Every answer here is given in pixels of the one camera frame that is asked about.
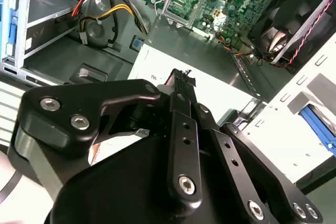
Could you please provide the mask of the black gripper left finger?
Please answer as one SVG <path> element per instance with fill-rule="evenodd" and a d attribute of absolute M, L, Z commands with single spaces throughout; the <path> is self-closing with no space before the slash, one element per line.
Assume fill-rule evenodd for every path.
<path fill-rule="evenodd" d="M 24 93 L 9 155 L 52 199 L 73 177 L 139 140 L 168 143 L 167 188 L 178 209 L 202 202 L 197 123 L 183 71 L 160 88 L 143 79 L 47 86 Z"/>

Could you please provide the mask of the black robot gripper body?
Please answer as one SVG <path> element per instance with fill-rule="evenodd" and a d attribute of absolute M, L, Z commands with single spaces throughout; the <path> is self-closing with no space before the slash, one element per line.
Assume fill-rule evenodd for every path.
<path fill-rule="evenodd" d="M 161 136 L 139 140 L 73 177 L 60 191 L 50 223 L 250 223 L 213 145 L 200 134 L 202 203 L 178 216 L 167 188 L 168 143 Z"/>

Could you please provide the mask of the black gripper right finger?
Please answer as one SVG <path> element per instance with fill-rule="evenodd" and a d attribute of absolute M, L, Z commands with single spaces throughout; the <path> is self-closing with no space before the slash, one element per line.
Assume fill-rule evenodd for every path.
<path fill-rule="evenodd" d="M 214 162 L 210 173 L 228 207 L 226 223 L 323 223 L 316 206 L 232 123 L 218 126 L 210 110 L 196 100 L 196 81 L 184 81 L 201 134 L 201 147 Z"/>

